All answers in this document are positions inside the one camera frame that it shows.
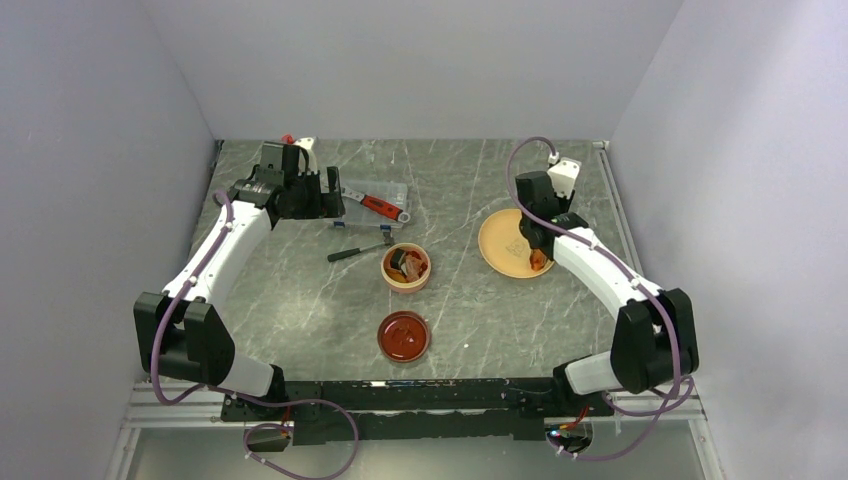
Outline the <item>brown meat piece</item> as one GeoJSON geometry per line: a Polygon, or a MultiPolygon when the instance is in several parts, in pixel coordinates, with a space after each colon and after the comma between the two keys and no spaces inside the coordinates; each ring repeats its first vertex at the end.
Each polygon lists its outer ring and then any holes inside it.
{"type": "Polygon", "coordinates": [[[426,273],[428,263],[417,262],[413,258],[407,258],[404,268],[401,270],[407,282],[418,281],[426,273]]]}

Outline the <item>tan round plate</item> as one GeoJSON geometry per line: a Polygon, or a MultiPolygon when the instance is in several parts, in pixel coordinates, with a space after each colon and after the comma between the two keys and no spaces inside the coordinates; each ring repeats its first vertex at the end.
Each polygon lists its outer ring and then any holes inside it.
{"type": "Polygon", "coordinates": [[[518,209],[503,209],[491,214],[480,227],[478,246],[484,260],[498,273],[515,279],[530,279],[543,275],[555,263],[549,260],[544,270],[531,270],[532,248],[520,232],[521,218],[518,209]]]}

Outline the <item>black sushi roll piece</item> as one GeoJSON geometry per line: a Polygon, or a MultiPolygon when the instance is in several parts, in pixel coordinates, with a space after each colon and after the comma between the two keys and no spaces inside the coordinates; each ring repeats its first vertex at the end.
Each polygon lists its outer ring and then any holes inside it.
{"type": "Polygon", "coordinates": [[[408,252],[404,249],[394,249],[388,257],[389,266],[394,270],[402,270],[405,266],[407,254],[408,252]]]}

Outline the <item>round pink lunch box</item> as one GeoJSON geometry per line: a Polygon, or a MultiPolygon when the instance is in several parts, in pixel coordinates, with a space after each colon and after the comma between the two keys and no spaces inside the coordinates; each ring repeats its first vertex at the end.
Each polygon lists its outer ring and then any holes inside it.
{"type": "Polygon", "coordinates": [[[392,291],[412,294],[422,290],[433,271],[427,252],[417,244],[391,246],[380,262],[380,273],[392,291]]]}

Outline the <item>red round lunch box lid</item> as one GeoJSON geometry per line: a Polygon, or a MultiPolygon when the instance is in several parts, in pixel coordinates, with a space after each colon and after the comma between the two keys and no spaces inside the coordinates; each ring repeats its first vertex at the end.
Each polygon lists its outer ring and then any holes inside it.
{"type": "Polygon", "coordinates": [[[396,363],[417,361],[427,352],[431,339],[426,320],[412,311],[389,314],[377,330],[377,344],[381,353],[396,363]]]}

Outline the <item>small black handled hammer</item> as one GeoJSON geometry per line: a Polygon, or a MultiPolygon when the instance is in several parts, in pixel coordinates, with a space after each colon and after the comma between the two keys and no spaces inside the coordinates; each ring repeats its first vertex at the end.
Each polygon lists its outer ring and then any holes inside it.
{"type": "Polygon", "coordinates": [[[379,249],[379,248],[382,248],[382,247],[390,247],[390,246],[395,244],[392,229],[390,227],[381,227],[380,231],[381,231],[381,234],[382,234],[382,240],[380,242],[373,244],[373,245],[368,245],[368,246],[364,246],[364,247],[356,247],[356,248],[351,248],[351,249],[331,253],[331,254],[326,256],[326,260],[330,263],[333,263],[333,262],[337,262],[337,261],[340,261],[340,260],[344,260],[344,259],[347,259],[347,258],[354,257],[356,255],[359,255],[359,254],[362,254],[362,253],[365,253],[365,252],[368,252],[368,251],[371,251],[371,250],[379,249]]]}

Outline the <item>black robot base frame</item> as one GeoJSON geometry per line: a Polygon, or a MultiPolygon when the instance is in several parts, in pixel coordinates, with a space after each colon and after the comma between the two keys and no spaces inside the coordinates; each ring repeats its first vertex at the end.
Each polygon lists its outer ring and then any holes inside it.
{"type": "Polygon", "coordinates": [[[554,377],[390,381],[290,381],[295,406],[251,405],[231,396],[226,423],[288,419],[297,446],[361,440],[544,438],[546,427],[613,414],[599,393],[578,396],[554,377]]]}

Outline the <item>aluminium rail on right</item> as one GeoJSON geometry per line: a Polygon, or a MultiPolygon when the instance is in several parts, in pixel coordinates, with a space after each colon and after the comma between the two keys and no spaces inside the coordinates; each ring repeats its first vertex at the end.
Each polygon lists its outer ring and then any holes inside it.
{"type": "Polygon", "coordinates": [[[610,161],[609,147],[610,142],[607,140],[592,141],[592,153],[601,169],[603,180],[609,192],[610,203],[614,210],[619,237],[625,249],[626,262],[638,274],[644,276],[645,271],[636,245],[635,237],[633,235],[630,215],[624,205],[621,190],[619,189],[617,178],[614,174],[610,161]]]}

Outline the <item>clear plastic screw box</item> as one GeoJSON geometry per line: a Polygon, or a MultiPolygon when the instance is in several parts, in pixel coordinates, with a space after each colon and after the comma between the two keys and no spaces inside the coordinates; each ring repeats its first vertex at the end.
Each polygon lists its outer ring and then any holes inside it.
{"type": "Polygon", "coordinates": [[[411,220],[408,185],[399,182],[341,181],[343,216],[331,219],[334,226],[400,229],[411,220]]]}

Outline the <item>orange red food piece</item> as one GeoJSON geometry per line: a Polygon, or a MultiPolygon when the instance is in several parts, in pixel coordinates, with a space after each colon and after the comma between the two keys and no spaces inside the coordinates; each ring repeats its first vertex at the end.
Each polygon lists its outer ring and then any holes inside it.
{"type": "Polygon", "coordinates": [[[548,265],[549,259],[541,249],[532,249],[529,256],[530,268],[534,272],[542,271],[548,265]]]}

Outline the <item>red handled adjustable wrench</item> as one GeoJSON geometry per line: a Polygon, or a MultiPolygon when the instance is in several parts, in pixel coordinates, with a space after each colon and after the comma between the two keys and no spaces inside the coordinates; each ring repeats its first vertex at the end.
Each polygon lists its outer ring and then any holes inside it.
{"type": "Polygon", "coordinates": [[[411,215],[398,206],[378,197],[368,195],[348,187],[342,188],[342,195],[352,199],[365,208],[396,222],[405,224],[411,220],[411,215]]]}

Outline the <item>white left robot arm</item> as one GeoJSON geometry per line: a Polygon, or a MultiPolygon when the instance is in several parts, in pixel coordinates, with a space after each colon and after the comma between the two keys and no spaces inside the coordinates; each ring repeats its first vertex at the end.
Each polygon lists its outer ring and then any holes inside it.
{"type": "Polygon", "coordinates": [[[157,400],[174,405],[162,378],[248,397],[264,420],[287,406],[283,370],[238,350],[219,306],[255,248],[283,220],[340,217],[345,212],[338,168],[321,168],[316,140],[304,137],[265,142],[258,162],[243,179],[213,197],[220,213],[198,251],[159,292],[141,294],[133,316],[142,366],[157,400]]]}

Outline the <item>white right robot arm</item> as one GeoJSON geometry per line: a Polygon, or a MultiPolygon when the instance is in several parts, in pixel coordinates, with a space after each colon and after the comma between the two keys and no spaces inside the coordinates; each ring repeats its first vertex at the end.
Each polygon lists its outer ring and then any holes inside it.
{"type": "Polygon", "coordinates": [[[571,211],[570,195],[556,191],[549,172],[520,174],[514,186],[522,212],[519,231],[533,256],[576,276],[615,320],[607,351],[555,369],[562,379],[550,391],[555,409],[574,415],[590,394],[641,393],[694,373],[700,359],[690,297],[646,280],[613,254],[571,211]]]}

